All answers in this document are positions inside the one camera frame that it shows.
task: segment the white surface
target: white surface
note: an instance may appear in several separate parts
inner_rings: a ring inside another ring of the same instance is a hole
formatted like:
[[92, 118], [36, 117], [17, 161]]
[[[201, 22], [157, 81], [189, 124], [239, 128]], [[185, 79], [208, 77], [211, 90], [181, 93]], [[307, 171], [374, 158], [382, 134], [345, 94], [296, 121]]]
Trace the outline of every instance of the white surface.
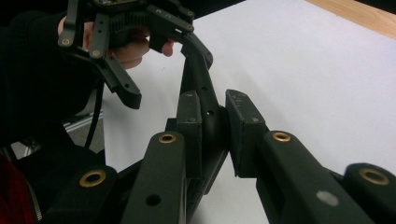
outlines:
[[[219, 102], [249, 95], [271, 130], [293, 133], [325, 167], [342, 174], [369, 162], [396, 174], [396, 41], [298, 0], [247, 0], [194, 23], [214, 55]], [[108, 91], [107, 163], [143, 158], [149, 139], [177, 111], [184, 57], [152, 51], [128, 71], [143, 93], [139, 110]], [[255, 182], [233, 177], [228, 158], [194, 224], [267, 223]]]

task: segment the black cable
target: black cable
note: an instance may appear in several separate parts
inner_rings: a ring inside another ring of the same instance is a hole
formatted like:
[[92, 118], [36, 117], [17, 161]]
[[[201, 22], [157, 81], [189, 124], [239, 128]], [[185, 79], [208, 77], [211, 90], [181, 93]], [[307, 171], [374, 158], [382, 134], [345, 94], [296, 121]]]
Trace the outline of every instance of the black cable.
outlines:
[[105, 82], [103, 80], [100, 80], [98, 83], [98, 87], [96, 89], [95, 108], [93, 110], [91, 127], [90, 127], [90, 131], [88, 132], [88, 135], [87, 135], [87, 140], [85, 142], [85, 148], [90, 148], [90, 145], [91, 145], [91, 142], [93, 139], [93, 135], [95, 134], [96, 125], [99, 120], [100, 110], [102, 108], [104, 88], [105, 88]]

